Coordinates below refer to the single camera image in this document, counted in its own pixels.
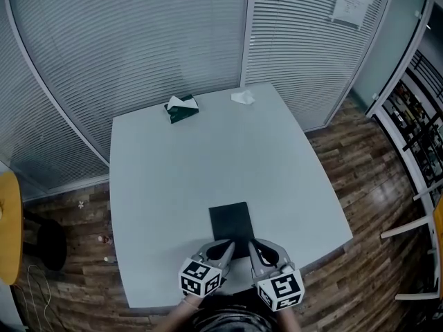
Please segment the cable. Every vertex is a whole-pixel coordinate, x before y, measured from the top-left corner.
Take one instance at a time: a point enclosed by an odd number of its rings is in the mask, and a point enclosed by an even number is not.
[[[28,316],[28,321],[29,321],[29,310],[28,310],[28,303],[26,302],[25,292],[23,291],[21,286],[18,286],[16,284],[14,284],[14,286],[17,287],[18,289],[20,289],[21,293],[23,294],[23,300],[25,301],[25,306],[26,306],[26,315]]]
[[[47,318],[47,316],[46,316],[46,309],[48,308],[49,303],[51,302],[51,290],[50,290],[50,288],[49,288],[48,280],[46,279],[43,270],[41,270],[41,269],[40,269],[38,266],[36,266],[35,264],[30,264],[30,265],[28,266],[28,285],[29,285],[30,296],[31,296],[31,298],[33,299],[33,304],[34,304],[35,314],[37,315],[37,321],[39,322],[40,332],[42,332],[42,325],[40,324],[40,319],[39,319],[39,316],[38,316],[38,314],[37,314],[37,308],[35,307],[35,303],[34,303],[33,290],[32,290],[32,288],[30,287],[30,282],[29,282],[29,270],[30,270],[31,267],[36,267],[36,269],[38,269],[38,270],[40,271],[40,273],[43,275],[43,278],[44,278],[44,280],[45,280],[45,282],[46,282],[46,285],[48,286],[49,299],[48,299],[48,302],[46,303],[46,305],[45,305],[45,307],[44,307],[44,310],[43,310],[43,316],[44,316],[46,322],[48,323],[49,327],[51,328],[51,331],[54,332],[53,327],[52,327],[51,324],[49,323],[48,318]]]
[[[31,273],[30,277],[34,279],[34,282],[37,283],[39,289],[40,289],[40,293],[42,294],[43,300],[45,302],[45,304],[47,303],[46,299],[44,298],[44,294],[43,294],[43,290],[42,290],[42,286],[40,285],[40,283],[35,279],[34,275]],[[57,319],[57,321],[60,323],[60,325],[63,327],[63,329],[68,332],[68,330],[66,329],[66,327],[63,325],[63,322],[61,321],[60,317],[58,317],[58,315],[55,313],[54,309],[51,307],[51,305],[48,305],[49,309],[51,310],[51,312],[53,313],[53,315],[55,316],[55,318]]]
[[[30,287],[30,282],[29,282],[29,268],[31,266],[33,266],[33,265],[31,264],[31,265],[28,266],[28,286],[29,286],[29,291],[30,291],[30,297],[33,300],[35,315],[37,316],[37,321],[39,323],[40,332],[42,332],[42,325],[40,324],[39,314],[37,313],[37,308],[35,307],[34,296],[33,296],[33,289]]]

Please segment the white tissue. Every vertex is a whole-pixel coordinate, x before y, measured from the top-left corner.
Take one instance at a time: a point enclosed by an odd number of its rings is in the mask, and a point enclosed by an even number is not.
[[[193,98],[191,98],[190,100],[182,101],[179,98],[172,96],[168,102],[168,110],[170,110],[173,106],[199,109],[197,103]]]
[[[231,93],[230,98],[232,101],[242,104],[251,104],[255,102],[255,98],[249,90]]]

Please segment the green tissue box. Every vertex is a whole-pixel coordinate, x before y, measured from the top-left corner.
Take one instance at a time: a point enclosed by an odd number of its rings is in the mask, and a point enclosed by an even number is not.
[[[181,101],[188,101],[188,100],[194,100],[194,97],[192,95],[187,95],[182,98],[179,98]],[[172,106],[170,109],[168,109],[169,103],[165,104],[165,110],[170,115],[171,124],[174,124],[178,122],[179,120],[185,119],[187,117],[190,117],[196,113],[199,112],[196,108],[188,108],[188,107],[180,107],[180,106]]]

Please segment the small object on floor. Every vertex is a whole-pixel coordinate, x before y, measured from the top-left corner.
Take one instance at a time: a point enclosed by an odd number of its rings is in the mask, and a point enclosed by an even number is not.
[[[107,263],[115,263],[117,260],[115,257],[105,257],[105,258],[103,258],[103,261],[105,261]]]
[[[99,236],[98,237],[98,241],[103,242],[103,243],[107,243],[108,245],[112,245],[112,243],[113,243],[111,237],[108,237],[108,236],[105,236],[105,235]]]
[[[230,98],[232,101],[242,104],[252,104],[255,102],[253,93],[250,90],[231,93]]]
[[[170,115],[171,124],[190,117],[199,112],[199,105],[192,95],[182,98],[172,96],[165,109]]]

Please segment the black cloth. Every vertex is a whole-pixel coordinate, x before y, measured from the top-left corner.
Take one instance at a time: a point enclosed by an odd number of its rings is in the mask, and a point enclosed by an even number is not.
[[[255,289],[236,295],[207,297],[183,331],[271,332],[279,331],[273,312]]]

